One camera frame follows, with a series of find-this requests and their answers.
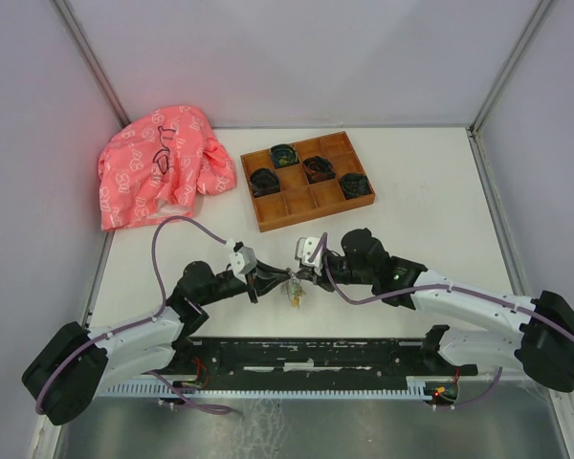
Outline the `metal keyring with yellow grip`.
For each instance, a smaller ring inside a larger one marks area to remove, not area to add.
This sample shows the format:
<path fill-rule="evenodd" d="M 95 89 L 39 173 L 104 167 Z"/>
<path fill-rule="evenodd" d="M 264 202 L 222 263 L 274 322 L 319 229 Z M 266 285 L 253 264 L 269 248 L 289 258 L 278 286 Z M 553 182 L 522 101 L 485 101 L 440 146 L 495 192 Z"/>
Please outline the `metal keyring with yellow grip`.
<path fill-rule="evenodd" d="M 296 279 L 295 272 L 291 271 L 291 278 L 283 282 L 280 286 L 281 292 L 289 299 L 290 296 L 301 295 L 304 297 L 306 295 L 301 281 Z"/>

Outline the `yellow key tag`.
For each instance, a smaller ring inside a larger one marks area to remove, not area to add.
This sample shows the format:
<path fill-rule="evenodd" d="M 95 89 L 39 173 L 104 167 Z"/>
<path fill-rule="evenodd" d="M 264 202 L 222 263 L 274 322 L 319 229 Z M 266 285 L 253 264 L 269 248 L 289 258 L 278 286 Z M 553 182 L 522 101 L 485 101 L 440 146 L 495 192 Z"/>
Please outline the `yellow key tag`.
<path fill-rule="evenodd" d="M 301 299 L 302 299 L 302 296 L 301 296 L 301 295 L 290 296 L 290 297 L 289 297 L 290 305 L 291 305 L 293 308 L 296 308 L 296 309 L 299 308 L 299 307 L 300 307 L 300 304 L 301 304 Z"/>

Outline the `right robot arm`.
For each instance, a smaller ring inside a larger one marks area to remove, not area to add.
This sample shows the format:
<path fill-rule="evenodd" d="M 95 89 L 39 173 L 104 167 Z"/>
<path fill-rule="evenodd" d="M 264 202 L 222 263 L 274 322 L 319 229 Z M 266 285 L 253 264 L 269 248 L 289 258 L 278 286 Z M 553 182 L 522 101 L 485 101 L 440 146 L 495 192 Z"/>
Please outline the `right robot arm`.
<path fill-rule="evenodd" d="M 419 352 L 428 372 L 469 364 L 512 368 L 552 390 L 574 390 L 574 310 L 561 295 L 503 295 L 454 281 L 389 254 L 369 229 L 348 232 L 341 246 L 342 253 L 330 251 L 325 235 L 299 239 L 298 278 L 353 306 L 384 302 L 470 324 L 432 327 Z"/>

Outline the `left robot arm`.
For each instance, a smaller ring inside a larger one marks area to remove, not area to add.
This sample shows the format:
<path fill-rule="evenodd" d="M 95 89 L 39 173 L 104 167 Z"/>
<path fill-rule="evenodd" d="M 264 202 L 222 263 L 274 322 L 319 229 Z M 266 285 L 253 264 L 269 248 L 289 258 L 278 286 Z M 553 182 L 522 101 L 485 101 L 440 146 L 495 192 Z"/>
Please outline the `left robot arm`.
<path fill-rule="evenodd" d="M 63 325 L 22 375 L 35 410 L 55 426 L 73 421 L 103 390 L 151 370 L 181 373 L 192 362 L 191 348 L 179 341 L 208 319 L 204 306 L 236 295 L 251 302 L 287 281 L 286 269 L 256 263 L 242 276 L 214 273 L 203 261 L 183 270 L 172 294 L 157 312 L 119 325 L 86 330 Z"/>

